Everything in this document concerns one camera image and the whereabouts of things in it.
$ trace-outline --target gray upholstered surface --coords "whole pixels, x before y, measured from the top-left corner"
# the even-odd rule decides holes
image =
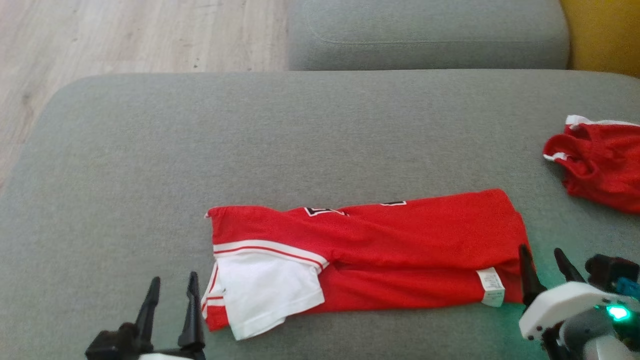
[[[568,197],[541,157],[567,114],[640,120],[640,81],[553,70],[123,75],[60,90],[0,198],[7,359],[81,359],[163,280],[154,341],[212,267],[211,206],[343,206],[499,187],[538,268],[552,249],[640,261],[640,221]],[[519,306],[300,316],[209,359],[543,359]]]
[[[294,0],[292,70],[565,69],[558,0]]]

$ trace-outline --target wooden floor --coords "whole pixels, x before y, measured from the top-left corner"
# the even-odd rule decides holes
[[[122,72],[286,69],[290,0],[0,0],[0,193],[51,95]]]

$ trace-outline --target glowing green light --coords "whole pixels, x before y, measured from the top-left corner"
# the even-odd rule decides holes
[[[609,315],[613,317],[614,321],[626,320],[631,316],[629,310],[625,309],[623,306],[607,306],[607,312],[609,312]]]

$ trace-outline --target white care label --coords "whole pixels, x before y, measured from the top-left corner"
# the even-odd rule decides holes
[[[484,298],[482,303],[493,307],[500,307],[504,302],[504,286],[498,273],[494,268],[488,268],[484,270],[476,270],[482,287],[484,288]]]

